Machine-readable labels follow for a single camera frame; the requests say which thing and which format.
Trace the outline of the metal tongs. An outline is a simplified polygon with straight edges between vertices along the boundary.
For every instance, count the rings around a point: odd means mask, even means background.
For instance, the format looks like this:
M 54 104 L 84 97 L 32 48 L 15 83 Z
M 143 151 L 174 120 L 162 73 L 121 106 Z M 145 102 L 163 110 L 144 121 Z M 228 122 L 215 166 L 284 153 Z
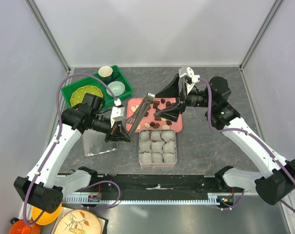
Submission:
M 155 95 L 148 93 L 143 99 L 143 101 L 140 103 L 138 108 L 134 111 L 134 113 L 126 119 L 126 123 L 131 125 L 131 128 L 128 131 L 129 136 L 135 133 L 137 127 L 139 126 L 141 120 L 147 112 L 147 109 L 150 107 L 154 99 Z

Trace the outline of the pink plastic tray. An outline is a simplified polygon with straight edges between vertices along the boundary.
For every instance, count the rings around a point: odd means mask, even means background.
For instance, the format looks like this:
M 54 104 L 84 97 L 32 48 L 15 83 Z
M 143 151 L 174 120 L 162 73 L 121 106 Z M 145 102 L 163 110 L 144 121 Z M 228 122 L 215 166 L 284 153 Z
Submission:
M 139 133 L 141 130 L 149 130 L 149 129 L 153 129 L 153 126 L 150 125 L 151 122 L 153 123 L 158 123 L 159 127 L 158 129 L 172 129 L 174 130 L 176 133 L 181 132 L 182 128 L 183 128 L 183 124 L 182 124 L 182 115 L 180 115 L 178 117 L 178 121 L 177 122 L 173 122 L 173 121 L 167 121 L 164 118 L 160 119 L 160 118 L 155 118 L 154 117 L 154 113 L 156 112 L 156 110 L 162 110 L 165 109 L 166 103 L 169 101 L 171 104 L 175 103 L 176 99 L 175 98 L 165 98 L 165 102 L 162 103 L 161 102 L 161 98 L 155 98 L 155 100 L 159 103 L 159 105 L 157 106 L 157 109 L 154 108 L 154 104 L 152 103 L 150 106 L 150 109 L 148 110 L 148 116 L 143 117 L 143 119 L 141 120 L 138 128 L 135 130 L 135 133 Z M 134 113 L 134 111 L 136 110 L 136 108 L 140 105 L 140 103 L 143 101 L 143 98 L 132 98 L 128 101 L 127 103 L 127 116 L 126 119 L 131 117 Z

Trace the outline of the pink chocolate tin box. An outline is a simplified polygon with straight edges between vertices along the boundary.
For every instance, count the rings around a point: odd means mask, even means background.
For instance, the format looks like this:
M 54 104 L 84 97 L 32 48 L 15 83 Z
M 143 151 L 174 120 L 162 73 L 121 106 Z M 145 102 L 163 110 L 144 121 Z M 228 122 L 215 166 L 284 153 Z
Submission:
M 177 163 L 176 133 L 172 129 L 142 130 L 138 140 L 141 168 L 172 168 Z

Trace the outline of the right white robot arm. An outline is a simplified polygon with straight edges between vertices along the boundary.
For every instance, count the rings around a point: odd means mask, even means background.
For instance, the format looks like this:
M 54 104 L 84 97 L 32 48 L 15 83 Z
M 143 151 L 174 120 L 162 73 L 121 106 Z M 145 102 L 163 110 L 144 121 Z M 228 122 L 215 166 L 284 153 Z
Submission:
M 216 173 L 215 188 L 225 192 L 231 187 L 256 191 L 268 204 L 275 205 L 295 189 L 295 159 L 289 161 L 269 147 L 228 102 L 231 90 L 226 79 L 176 75 L 156 94 L 157 98 L 175 98 L 170 107 L 156 117 L 176 122 L 186 107 L 207 108 L 205 114 L 211 131 L 224 134 L 256 165 L 258 172 L 226 166 Z

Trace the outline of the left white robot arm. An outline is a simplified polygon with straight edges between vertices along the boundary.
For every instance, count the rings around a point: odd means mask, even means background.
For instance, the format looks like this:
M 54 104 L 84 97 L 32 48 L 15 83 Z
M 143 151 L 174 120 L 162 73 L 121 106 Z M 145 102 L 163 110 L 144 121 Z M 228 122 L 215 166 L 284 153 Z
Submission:
M 19 176 L 14 181 L 14 187 L 25 204 L 52 213 L 65 196 L 82 188 L 88 192 L 97 189 L 98 179 L 85 169 L 68 177 L 58 178 L 57 175 L 74 144 L 88 129 L 104 133 L 106 142 L 131 140 L 122 125 L 125 108 L 121 100 L 114 101 L 110 118 L 100 115 L 102 102 L 102 98 L 87 94 L 81 104 L 61 113 L 55 135 L 37 164 L 26 177 Z

